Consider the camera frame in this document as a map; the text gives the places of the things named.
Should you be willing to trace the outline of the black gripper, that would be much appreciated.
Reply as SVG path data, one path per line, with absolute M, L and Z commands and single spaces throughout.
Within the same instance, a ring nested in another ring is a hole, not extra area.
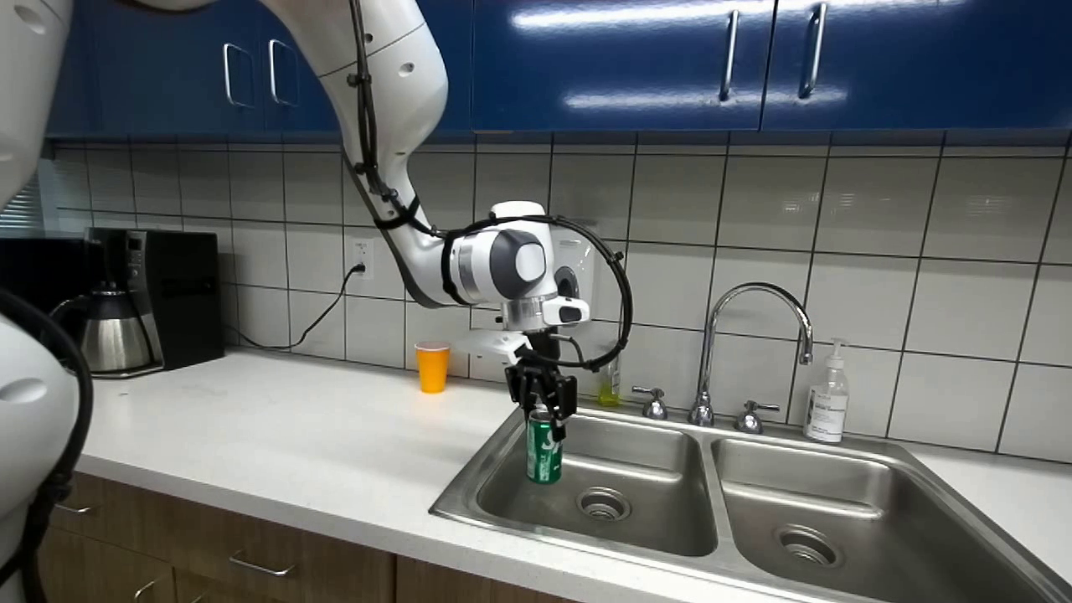
M 529 419 L 529 408 L 548 405 L 554 408 L 554 441 L 565 439 L 565 417 L 564 408 L 575 405 L 575 379 L 564 376 L 558 364 L 529 363 L 507 369 L 511 398 L 521 408 L 522 419 Z

